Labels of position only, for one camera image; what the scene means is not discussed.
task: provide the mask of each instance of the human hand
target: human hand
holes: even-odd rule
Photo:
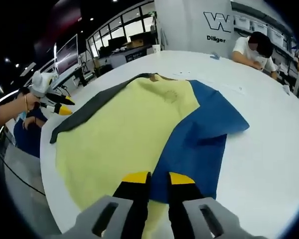
[[[262,69],[262,65],[258,61],[254,61],[253,67],[256,70],[261,70]]]
[[[34,108],[34,104],[36,102],[40,102],[40,99],[36,96],[34,96],[34,94],[32,93],[28,93],[25,95],[26,96],[26,101],[27,101],[27,106],[29,110],[32,110]]]
[[[28,118],[25,118],[25,120],[23,121],[23,128],[28,130],[29,124],[34,123],[35,122],[35,117],[31,116]]]

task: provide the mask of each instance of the desk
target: desk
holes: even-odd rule
[[[250,124],[228,136],[219,176],[217,200],[235,213],[242,228],[276,238],[299,210],[299,100],[287,95],[269,76],[229,59],[183,51],[162,51],[118,67],[74,96],[73,111],[99,91],[137,74],[157,72],[174,79],[196,79],[217,90]],[[62,232],[79,214],[55,168],[52,130],[66,116],[54,115],[42,128],[41,173],[51,212]],[[173,238],[165,215],[153,238]]]

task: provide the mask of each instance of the white table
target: white table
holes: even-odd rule
[[[139,73],[196,79],[217,90],[250,124],[226,142],[217,201],[235,213],[253,235],[276,238],[299,211],[299,100],[269,76],[231,60],[194,52],[163,51],[103,75],[74,96],[79,109],[99,91]],[[52,130],[66,117],[54,115],[42,129],[41,173],[51,212],[62,232],[71,228],[79,208],[55,168]],[[167,215],[153,238],[173,238]]]

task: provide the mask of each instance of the bracelet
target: bracelet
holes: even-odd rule
[[[28,109],[28,101],[26,100],[26,95],[24,95],[24,102],[25,102],[26,113],[29,113],[29,109]]]

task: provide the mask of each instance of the yellow cloth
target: yellow cloth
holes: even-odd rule
[[[199,107],[188,81],[152,80],[132,81],[86,123],[58,135],[56,167],[81,210],[113,195],[127,174],[153,173],[173,129]],[[147,231],[162,213],[163,204],[150,202]]]

